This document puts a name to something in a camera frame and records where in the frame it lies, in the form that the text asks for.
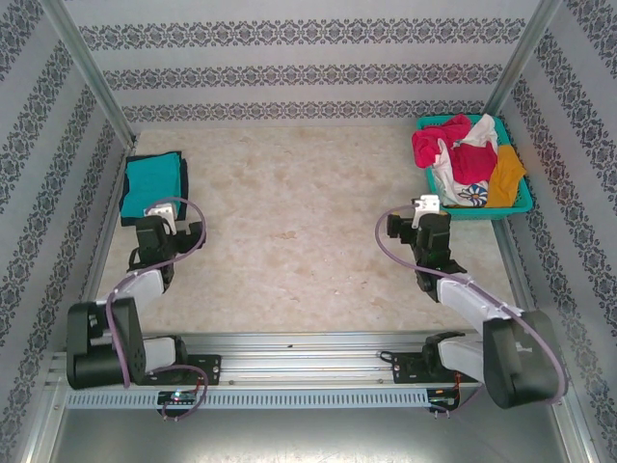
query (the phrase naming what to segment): orange cloth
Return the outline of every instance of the orange cloth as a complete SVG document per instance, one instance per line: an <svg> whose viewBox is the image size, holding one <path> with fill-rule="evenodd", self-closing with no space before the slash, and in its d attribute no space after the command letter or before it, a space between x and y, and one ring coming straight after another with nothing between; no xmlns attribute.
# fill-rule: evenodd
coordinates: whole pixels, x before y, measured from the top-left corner
<svg viewBox="0 0 617 463"><path fill-rule="evenodd" d="M510 145L497 150L497 165L489 181L489 199L484 207L512 207L517 199L519 182L526 171Z"/></svg>

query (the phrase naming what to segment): laundry basket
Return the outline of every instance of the laundry basket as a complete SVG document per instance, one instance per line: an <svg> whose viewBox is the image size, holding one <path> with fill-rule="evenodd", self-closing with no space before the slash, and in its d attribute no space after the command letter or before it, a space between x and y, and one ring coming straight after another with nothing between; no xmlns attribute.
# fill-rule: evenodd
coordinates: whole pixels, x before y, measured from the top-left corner
<svg viewBox="0 0 617 463"><path fill-rule="evenodd" d="M471 123L477 123L482 116L478 115L467 115L471 120ZM420 130L429 125L441 125L450 119L452 119L454 115L447 116L430 116L426 118L420 118L417 121L417 129ZM503 126L503 122L499 118L495 118L495 131L497 132L497 143L499 145L510 145L510 138L505 131L505 127ZM428 179L428 187L431 190L431 193L439 194L437 189L437 185L435 184L435 179L433 178L433 169L430 167L425 169L426 178ZM514 201L514 205L512 207L443 207L443 210L446 210L451 216L452 220L500 220L508 215L517 214L520 212L528 212L533 206L533 201L531 200L531 195L529 194L529 188L527 188L527 184L524 181L524 178L521 178L521 183L519 183L519 191L517 193L517 199Z"/></svg>

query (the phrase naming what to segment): clothing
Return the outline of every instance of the clothing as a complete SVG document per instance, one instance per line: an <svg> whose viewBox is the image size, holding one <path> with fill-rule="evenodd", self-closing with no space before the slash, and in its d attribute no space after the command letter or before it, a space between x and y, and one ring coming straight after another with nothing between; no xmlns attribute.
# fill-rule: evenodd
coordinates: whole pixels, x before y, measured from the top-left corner
<svg viewBox="0 0 617 463"><path fill-rule="evenodd" d="M176 152L180 158L180 198L188 200L189 199L189 173L188 173L188 166L186 164L186 159L182 159L182 151L170 151L170 152ZM148 159L149 157L161 156L164 154L128 156L126 158L126 165L128 165L129 162L143 161L144 159ZM124 183L122 185L120 210L122 210L122 206L124 204L124 198L128 194L128 190L129 190L128 177L126 176L126 171L124 171ZM186 210L187 210L186 203L180 203L180 209L177 212L177 217L175 218L175 220L178 220L178 221L185 220ZM135 222L137 222L141 218L142 218L141 216L140 217L121 217L120 224L122 227L133 227L135 225Z"/></svg>
<svg viewBox="0 0 617 463"><path fill-rule="evenodd" d="M489 181L497 164L495 120L485 114L450 151L454 179L472 184Z"/></svg>
<svg viewBox="0 0 617 463"><path fill-rule="evenodd" d="M475 123L469 133L460 140L459 143L472 145L473 147L485 147L491 142L493 151L497 152L497 132L495 131L495 119L488 114L482 116L480 121Z"/></svg>
<svg viewBox="0 0 617 463"><path fill-rule="evenodd" d="M472 184L489 181L497 164L497 155L493 146L475 147L466 143L454 147L450 154L452 174L459 183Z"/></svg>
<svg viewBox="0 0 617 463"><path fill-rule="evenodd" d="M128 193L123 198L121 217L144 217L145 209L158 200L180 196L180 156L169 152L126 164ZM179 202L174 202L179 210Z"/></svg>
<svg viewBox="0 0 617 463"><path fill-rule="evenodd" d="M454 143L465 138L470 130L471 120L463 114L454 116L443 125L418 130L412 135L416 165L422 169L432 166L436 156L442 152L439 140L444 140L447 147L452 148Z"/></svg>
<svg viewBox="0 0 617 463"><path fill-rule="evenodd" d="M497 165L489 181L489 200L485 207L512 207L517 199L519 183L526 171L510 145L497 150Z"/></svg>
<svg viewBox="0 0 617 463"><path fill-rule="evenodd" d="M433 165L433 178L442 204L482 207L488 199L488 181L468 185L456 181L452 175L452 164L447 146L443 140L439 140L438 144L441 153Z"/></svg>

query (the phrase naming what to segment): patterned wallpaper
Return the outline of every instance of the patterned wallpaper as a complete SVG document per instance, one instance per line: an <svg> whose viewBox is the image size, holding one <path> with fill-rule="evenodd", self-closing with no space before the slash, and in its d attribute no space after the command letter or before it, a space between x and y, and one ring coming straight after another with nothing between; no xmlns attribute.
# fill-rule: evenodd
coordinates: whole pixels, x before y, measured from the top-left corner
<svg viewBox="0 0 617 463"><path fill-rule="evenodd" d="M36 0L0 7L0 462L16 456L45 354L66 344L123 147Z"/></svg>
<svg viewBox="0 0 617 463"><path fill-rule="evenodd" d="M538 0L70 0L135 131L477 111Z"/></svg>
<svg viewBox="0 0 617 463"><path fill-rule="evenodd" d="M510 229L601 461L617 461L616 57L615 4L564 2L503 108L535 203Z"/></svg>

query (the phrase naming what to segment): floral border pattern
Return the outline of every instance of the floral border pattern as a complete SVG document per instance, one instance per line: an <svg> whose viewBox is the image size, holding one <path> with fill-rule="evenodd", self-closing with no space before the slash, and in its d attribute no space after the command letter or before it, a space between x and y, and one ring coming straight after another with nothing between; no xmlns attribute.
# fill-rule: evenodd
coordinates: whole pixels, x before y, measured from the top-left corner
<svg viewBox="0 0 617 463"><path fill-rule="evenodd" d="M495 84L502 65L310 65L106 70L114 91L275 85Z"/></svg>
<svg viewBox="0 0 617 463"><path fill-rule="evenodd" d="M5 337L11 330L11 320L21 303L25 284L30 280L35 259L39 255L95 106L96 99L90 88L86 87L81 92L65 134L47 168L33 210L17 241L17 248L13 251L13 259L4 272L0 287L0 347L4 346Z"/></svg>
<svg viewBox="0 0 617 463"><path fill-rule="evenodd" d="M290 101L269 103L159 104L124 106L130 123L268 121L276 119L411 118L431 114L478 113L480 100Z"/></svg>
<svg viewBox="0 0 617 463"><path fill-rule="evenodd" d="M81 26L92 51L336 43L514 43L522 18L308 19Z"/></svg>
<svg viewBox="0 0 617 463"><path fill-rule="evenodd" d="M606 0L567 0L568 9L617 79L617 14Z"/></svg>
<svg viewBox="0 0 617 463"><path fill-rule="evenodd" d="M594 237L593 227L588 224L588 217L584 213L584 207L574 191L569 174L565 171L561 155L557 151L557 146L553 141L544 116L523 78L516 84L511 95L519 109L533 146L540 157L555 194L555 199L561 205L560 210L564 214L570 234L573 236L574 244L579 249L578 255L583 259L583 268L588 273L589 281L593 284L596 297L601 300L600 306L604 309L604 320L612 327L612 335L617 336L615 320L612 319L612 316L617 313L617 305L615 303L617 281L609 274L611 268L610 265L605 264L604 251L598 247L599 242ZM525 214L524 218L533 237L534 246L538 252L538 259L549 283L553 302L561 317L563 331L570 343L571 350L574 352L578 376L582 380L585 391L591 399L590 405L595 410L596 423L602 430L602 437L607 443L606 447L611 457L617 461L617 429L615 427L617 409L615 408L615 401L608 395L610 388L608 382L604 379L602 368L599 367L598 354L593 350L590 334L581 320L577 301L572 295L570 283L552 243L546 219L531 183L529 183L529 192L531 193L534 206ZM516 237L514 224L511 220L509 221L509 227ZM516 238L515 242L523 262L525 277L530 283L529 276L526 274L527 270L524 265L523 252ZM533 293L533 287L532 285L529 285L529 287L534 303L537 306L538 301Z"/></svg>
<svg viewBox="0 0 617 463"><path fill-rule="evenodd" d="M94 203L96 190L110 157L110 150L115 138L116 135L112 125L106 122L98 138L92 161L73 208L67 232L49 277L49 283L45 288L45 295L40 301L36 321L26 341L26 348L23 351L22 359L19 361L19 374L13 381L14 387L9 395L9 405L2 412L3 418L0 422L0 429L2 429L2 433L0 433L0 461L11 461L11 454L17 446L19 433L24 425L28 403L33 398L33 389L36 386L40 362L43 360L43 353L47 348L58 310L62 307L64 291L70 278L72 265L77 256L81 238L84 235L88 217ZM119 158L114 182L118 181L120 177L123 156L119 156ZM96 247L102 234L113 192L114 188L109 193L105 212L96 233L86 278L90 275L92 269ZM82 285L82 293L79 294L76 300L83 297L84 288L85 285Z"/></svg>
<svg viewBox="0 0 617 463"><path fill-rule="evenodd" d="M570 173L550 134L547 122L524 78L515 85L512 97L527 126L555 200L560 206L574 245L578 249L582 266L588 274L589 281L593 283L594 294L600 301L600 308L604 310L604 320L612 328L612 336L617 337L617 278L606 262L604 250L599 247L600 241L596 238L585 206L578 197L576 187L570 180Z"/></svg>
<svg viewBox="0 0 617 463"><path fill-rule="evenodd" d="M572 65L568 63L563 50L550 32L546 32L540 39L535 56L549 78L561 107L568 115L570 125L585 149L591 167L596 171L596 177L601 181L603 190L608 193L608 200L613 203L613 212L617 213L615 142L611 140Z"/></svg>
<svg viewBox="0 0 617 463"><path fill-rule="evenodd" d="M14 0L0 19L0 82L3 82L43 16L37 0Z"/></svg>
<svg viewBox="0 0 617 463"><path fill-rule="evenodd" d="M21 178L21 170L30 157L35 142L39 139L43 123L47 121L51 107L67 80L73 66L68 50L61 41L47 59L37 84L28 95L28 102L19 113L13 131L0 151L0 214L11 198L15 184Z"/></svg>

